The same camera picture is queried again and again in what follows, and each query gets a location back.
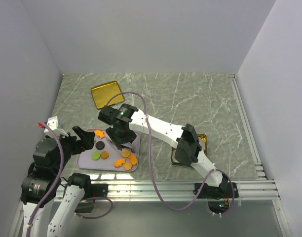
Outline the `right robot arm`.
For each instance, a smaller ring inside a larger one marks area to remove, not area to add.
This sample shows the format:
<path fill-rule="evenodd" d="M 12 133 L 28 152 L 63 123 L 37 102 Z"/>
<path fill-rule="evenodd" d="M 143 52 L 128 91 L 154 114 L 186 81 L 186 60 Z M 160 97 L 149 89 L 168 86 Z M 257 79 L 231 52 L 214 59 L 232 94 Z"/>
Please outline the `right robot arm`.
<path fill-rule="evenodd" d="M 169 144 L 175 151 L 174 158 L 177 162 L 194 168 L 207 179 L 202 190 L 199 190 L 202 197 L 221 199 L 235 196 L 229 178 L 218 171 L 207 158 L 192 125 L 171 124 L 145 115 L 142 110 L 128 104 L 121 105 L 119 109 L 104 106 L 98 119 L 109 125 L 106 133 L 119 150 L 132 150 L 138 132 Z"/>

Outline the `metal tongs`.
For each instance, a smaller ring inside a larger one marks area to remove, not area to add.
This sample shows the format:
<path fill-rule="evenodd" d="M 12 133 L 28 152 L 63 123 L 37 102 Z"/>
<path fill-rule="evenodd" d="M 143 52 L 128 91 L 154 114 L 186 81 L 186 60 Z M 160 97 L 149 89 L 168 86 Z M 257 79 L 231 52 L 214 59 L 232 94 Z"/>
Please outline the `metal tongs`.
<path fill-rule="evenodd" d="M 122 151 L 122 150 L 129 150 L 131 153 L 135 153 L 135 148 L 132 146 L 131 143 L 129 143 L 128 146 L 127 146 L 127 145 L 116 146 L 116 145 L 112 142 L 111 139 L 107 138 L 106 141 L 107 141 L 107 143 L 108 143 L 111 147 L 113 147 L 113 148 L 115 148 L 115 149 L 118 149 L 118 150 L 120 150 L 120 151 Z"/>

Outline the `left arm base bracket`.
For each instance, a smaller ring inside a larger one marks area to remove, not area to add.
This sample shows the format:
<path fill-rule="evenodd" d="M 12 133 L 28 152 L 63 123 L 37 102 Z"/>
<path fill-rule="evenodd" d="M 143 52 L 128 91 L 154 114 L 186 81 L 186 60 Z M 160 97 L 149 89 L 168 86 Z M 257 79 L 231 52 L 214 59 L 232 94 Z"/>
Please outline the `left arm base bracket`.
<path fill-rule="evenodd" d="M 107 197 L 108 184 L 92 184 L 89 191 L 85 192 L 84 198 L 79 202 L 75 209 L 75 213 L 90 213 L 94 209 L 95 201 L 86 200 L 93 197 Z"/>

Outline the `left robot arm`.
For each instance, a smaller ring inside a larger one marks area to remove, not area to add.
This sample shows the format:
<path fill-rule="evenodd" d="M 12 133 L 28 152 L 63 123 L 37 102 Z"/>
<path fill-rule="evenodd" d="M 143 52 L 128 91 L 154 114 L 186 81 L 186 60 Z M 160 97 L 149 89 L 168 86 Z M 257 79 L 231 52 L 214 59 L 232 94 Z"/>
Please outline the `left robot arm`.
<path fill-rule="evenodd" d="M 76 136 L 56 134 L 48 125 L 45 128 L 49 134 L 36 144 L 34 161 L 21 185 L 24 237 L 61 237 L 78 203 L 92 194 L 90 177 L 74 173 L 67 181 L 59 209 L 50 218 L 56 192 L 61 185 L 63 168 L 71 156 L 93 148 L 95 134 L 79 126 L 73 127 Z"/>

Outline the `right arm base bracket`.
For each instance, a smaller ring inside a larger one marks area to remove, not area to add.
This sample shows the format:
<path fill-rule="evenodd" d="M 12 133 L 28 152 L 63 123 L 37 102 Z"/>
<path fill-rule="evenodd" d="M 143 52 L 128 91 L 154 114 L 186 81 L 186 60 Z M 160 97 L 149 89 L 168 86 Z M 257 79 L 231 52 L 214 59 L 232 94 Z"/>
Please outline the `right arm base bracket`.
<path fill-rule="evenodd" d="M 207 199 L 208 208 L 214 215 L 220 217 L 227 213 L 234 201 L 239 198 L 239 192 L 235 183 L 220 184 L 219 187 L 212 187 L 204 184 L 201 191 L 199 191 L 201 184 L 195 183 L 193 193 L 198 195 L 197 199 Z"/>

